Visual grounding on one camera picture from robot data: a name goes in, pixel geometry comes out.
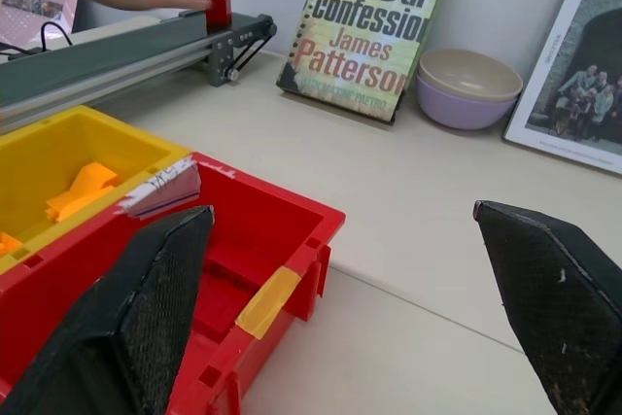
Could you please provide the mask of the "orange block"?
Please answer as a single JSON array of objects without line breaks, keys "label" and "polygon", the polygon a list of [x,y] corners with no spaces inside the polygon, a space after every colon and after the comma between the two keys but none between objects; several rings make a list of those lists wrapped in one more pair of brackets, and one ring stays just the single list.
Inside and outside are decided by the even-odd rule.
[{"label": "orange block", "polygon": [[13,250],[20,248],[22,243],[10,234],[0,231],[0,257],[10,254]]},{"label": "orange block", "polygon": [[99,162],[83,166],[67,191],[47,201],[48,219],[66,220],[113,190],[118,181],[119,175]]}]

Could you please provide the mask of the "beige bowl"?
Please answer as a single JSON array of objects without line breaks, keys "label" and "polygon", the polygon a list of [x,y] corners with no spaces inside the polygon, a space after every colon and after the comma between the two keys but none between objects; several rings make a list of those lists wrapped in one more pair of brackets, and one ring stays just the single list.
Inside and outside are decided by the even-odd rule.
[{"label": "beige bowl", "polygon": [[513,68],[488,55],[463,49],[435,49],[419,59],[419,76],[438,89],[472,99],[516,98],[523,80]]}]

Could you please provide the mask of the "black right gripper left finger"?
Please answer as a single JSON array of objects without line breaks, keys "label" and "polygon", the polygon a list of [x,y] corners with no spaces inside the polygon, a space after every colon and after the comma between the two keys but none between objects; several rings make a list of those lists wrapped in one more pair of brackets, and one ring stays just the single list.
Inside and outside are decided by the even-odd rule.
[{"label": "black right gripper left finger", "polygon": [[184,358],[210,206],[139,229],[69,309],[0,415],[165,415]]}]

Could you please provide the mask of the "red plastic bin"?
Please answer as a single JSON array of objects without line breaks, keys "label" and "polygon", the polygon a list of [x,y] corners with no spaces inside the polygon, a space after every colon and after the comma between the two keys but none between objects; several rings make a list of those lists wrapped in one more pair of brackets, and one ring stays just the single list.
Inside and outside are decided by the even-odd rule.
[{"label": "red plastic bin", "polygon": [[212,207],[214,224],[165,415],[241,415],[284,332],[312,315],[345,217],[198,153],[0,275],[0,403],[134,234],[197,206]]}]

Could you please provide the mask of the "white framed photo print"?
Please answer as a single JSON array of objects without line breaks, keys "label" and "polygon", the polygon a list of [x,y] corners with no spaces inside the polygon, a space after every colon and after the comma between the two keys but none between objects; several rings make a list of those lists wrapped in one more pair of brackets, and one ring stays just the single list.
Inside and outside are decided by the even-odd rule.
[{"label": "white framed photo print", "polygon": [[563,0],[503,138],[622,176],[622,0]]}]

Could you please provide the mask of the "lavender bowl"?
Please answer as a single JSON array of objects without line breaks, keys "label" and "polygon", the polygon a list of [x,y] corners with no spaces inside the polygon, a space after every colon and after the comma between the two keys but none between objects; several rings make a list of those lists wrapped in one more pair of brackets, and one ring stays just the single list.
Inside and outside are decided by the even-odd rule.
[{"label": "lavender bowl", "polygon": [[433,121],[458,130],[479,130],[500,121],[515,105],[517,98],[505,101],[469,99],[438,89],[421,77],[416,78],[417,101]]}]

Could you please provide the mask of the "red block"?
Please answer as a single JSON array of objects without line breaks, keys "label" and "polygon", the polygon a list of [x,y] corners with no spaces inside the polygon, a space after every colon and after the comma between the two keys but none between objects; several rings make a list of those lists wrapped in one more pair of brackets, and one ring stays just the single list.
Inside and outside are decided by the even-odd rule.
[{"label": "red block", "polygon": [[207,31],[214,33],[228,29],[231,26],[230,0],[208,0],[208,2],[205,11]]}]

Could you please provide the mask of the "yellow plastic bin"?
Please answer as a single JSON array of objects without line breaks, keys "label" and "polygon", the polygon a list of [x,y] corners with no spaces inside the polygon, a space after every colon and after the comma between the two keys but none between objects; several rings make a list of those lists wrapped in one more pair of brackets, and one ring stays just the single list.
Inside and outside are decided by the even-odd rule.
[{"label": "yellow plastic bin", "polygon": [[[0,275],[189,154],[188,148],[85,106],[0,136],[0,231],[22,243],[0,257]],[[50,221],[47,201],[67,191],[92,162],[116,172],[117,186],[66,220]]]}]

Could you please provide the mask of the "pink dotted box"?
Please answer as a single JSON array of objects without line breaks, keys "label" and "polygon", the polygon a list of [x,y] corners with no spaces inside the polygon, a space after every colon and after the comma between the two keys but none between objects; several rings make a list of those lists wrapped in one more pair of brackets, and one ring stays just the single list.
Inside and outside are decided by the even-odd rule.
[{"label": "pink dotted box", "polygon": [[0,0],[0,63],[48,50],[59,39],[72,45],[78,0]]}]

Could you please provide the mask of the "green conveyor belt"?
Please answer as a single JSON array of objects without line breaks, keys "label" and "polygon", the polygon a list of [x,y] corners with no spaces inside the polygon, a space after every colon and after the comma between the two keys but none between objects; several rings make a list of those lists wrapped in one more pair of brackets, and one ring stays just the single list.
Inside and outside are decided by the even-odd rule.
[{"label": "green conveyor belt", "polygon": [[239,71],[276,34],[267,15],[235,14],[210,34],[206,16],[182,13],[133,31],[0,63],[0,135],[154,77],[196,66],[211,86]]}]

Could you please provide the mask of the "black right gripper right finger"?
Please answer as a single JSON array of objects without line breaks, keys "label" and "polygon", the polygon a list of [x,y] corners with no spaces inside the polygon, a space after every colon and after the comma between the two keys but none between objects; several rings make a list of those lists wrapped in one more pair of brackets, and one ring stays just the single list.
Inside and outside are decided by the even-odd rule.
[{"label": "black right gripper right finger", "polygon": [[473,209],[510,326],[557,415],[622,415],[622,268],[578,226]]}]

